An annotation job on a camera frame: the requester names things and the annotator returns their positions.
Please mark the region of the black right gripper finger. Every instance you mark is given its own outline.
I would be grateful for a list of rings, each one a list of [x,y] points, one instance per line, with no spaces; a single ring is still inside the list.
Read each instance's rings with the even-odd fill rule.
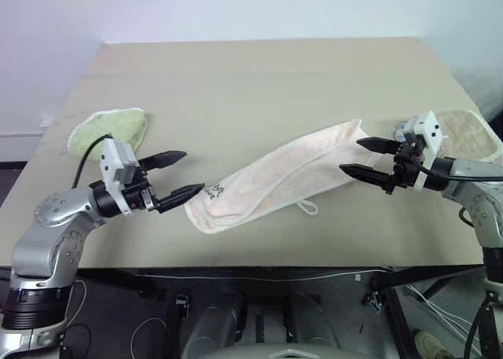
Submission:
[[[402,146],[402,142],[380,137],[365,137],[356,141],[358,145],[371,152],[394,155]]]
[[[361,164],[351,163],[351,164],[340,164],[339,168],[349,177],[362,181],[371,185],[376,185],[382,189],[389,189],[391,185],[391,175],[374,170],[372,167],[368,167]]]

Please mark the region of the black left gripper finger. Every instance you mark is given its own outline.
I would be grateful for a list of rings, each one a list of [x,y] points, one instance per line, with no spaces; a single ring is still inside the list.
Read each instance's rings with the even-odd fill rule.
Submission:
[[[144,170],[163,169],[177,163],[187,155],[183,151],[166,151],[138,160]]]
[[[156,210],[162,214],[183,205],[197,195],[205,184],[186,185],[171,192],[169,196],[156,201]]]

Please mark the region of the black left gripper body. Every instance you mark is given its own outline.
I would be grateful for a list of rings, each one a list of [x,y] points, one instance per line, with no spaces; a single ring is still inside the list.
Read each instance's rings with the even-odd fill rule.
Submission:
[[[123,184],[121,191],[130,210],[158,211],[160,202],[149,182],[148,172],[142,166],[136,166],[130,177]]]

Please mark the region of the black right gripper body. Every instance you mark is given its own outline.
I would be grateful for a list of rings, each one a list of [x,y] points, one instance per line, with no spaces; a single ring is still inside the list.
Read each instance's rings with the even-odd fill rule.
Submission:
[[[391,141],[387,152],[394,156],[394,166],[393,173],[385,183],[385,192],[388,195],[391,195],[396,187],[407,189],[415,184],[420,168],[414,161],[421,158],[423,150],[422,139],[413,142]]]

